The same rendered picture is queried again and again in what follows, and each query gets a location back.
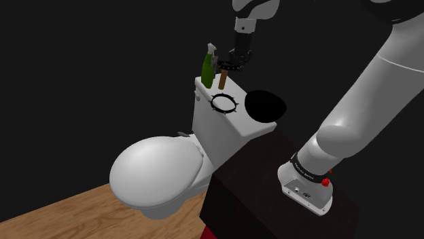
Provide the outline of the black rounded object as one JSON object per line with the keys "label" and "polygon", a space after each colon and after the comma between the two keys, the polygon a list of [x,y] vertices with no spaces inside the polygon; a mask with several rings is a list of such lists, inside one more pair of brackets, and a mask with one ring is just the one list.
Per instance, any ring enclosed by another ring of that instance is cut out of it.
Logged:
{"label": "black rounded object", "polygon": [[285,114],[287,105],[272,92],[253,90],[245,97],[245,109],[253,120],[260,123],[271,123]]}

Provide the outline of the brown handled hammer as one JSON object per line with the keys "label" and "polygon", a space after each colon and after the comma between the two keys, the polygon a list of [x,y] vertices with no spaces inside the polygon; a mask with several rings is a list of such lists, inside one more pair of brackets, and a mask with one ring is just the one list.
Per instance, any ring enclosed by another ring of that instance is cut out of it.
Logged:
{"label": "brown handled hammer", "polygon": [[226,84],[226,78],[228,76],[229,64],[227,61],[219,60],[218,56],[212,56],[211,65],[213,67],[213,73],[219,73],[218,89],[223,90]]}

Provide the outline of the white toilet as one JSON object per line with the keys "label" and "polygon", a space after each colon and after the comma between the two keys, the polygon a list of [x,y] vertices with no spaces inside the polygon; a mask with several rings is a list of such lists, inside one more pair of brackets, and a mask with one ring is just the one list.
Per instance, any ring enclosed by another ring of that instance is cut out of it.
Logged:
{"label": "white toilet", "polygon": [[219,90],[196,77],[191,134],[155,136],[126,148],[113,163],[109,184],[124,205],[164,219],[207,190],[212,174],[250,140],[277,124],[260,123],[245,109],[247,95],[230,78]]}

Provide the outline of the green spray bottle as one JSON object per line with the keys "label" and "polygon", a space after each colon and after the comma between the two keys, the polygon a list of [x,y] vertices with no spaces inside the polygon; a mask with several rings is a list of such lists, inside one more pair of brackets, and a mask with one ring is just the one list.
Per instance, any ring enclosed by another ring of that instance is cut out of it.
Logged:
{"label": "green spray bottle", "polygon": [[217,56],[215,55],[215,51],[217,48],[212,43],[208,43],[207,47],[207,55],[205,56],[204,62],[202,64],[201,83],[204,85],[204,87],[210,89],[213,84],[213,80],[215,79],[215,69],[217,63]]}

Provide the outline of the dark robot stand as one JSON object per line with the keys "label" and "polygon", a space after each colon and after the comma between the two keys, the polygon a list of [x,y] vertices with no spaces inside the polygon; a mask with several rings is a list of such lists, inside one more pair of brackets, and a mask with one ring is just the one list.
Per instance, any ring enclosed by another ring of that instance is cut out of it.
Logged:
{"label": "dark robot stand", "polygon": [[211,177],[200,239],[355,239],[359,208],[339,189],[315,215],[287,197],[277,178],[296,146],[280,131],[249,141]]}

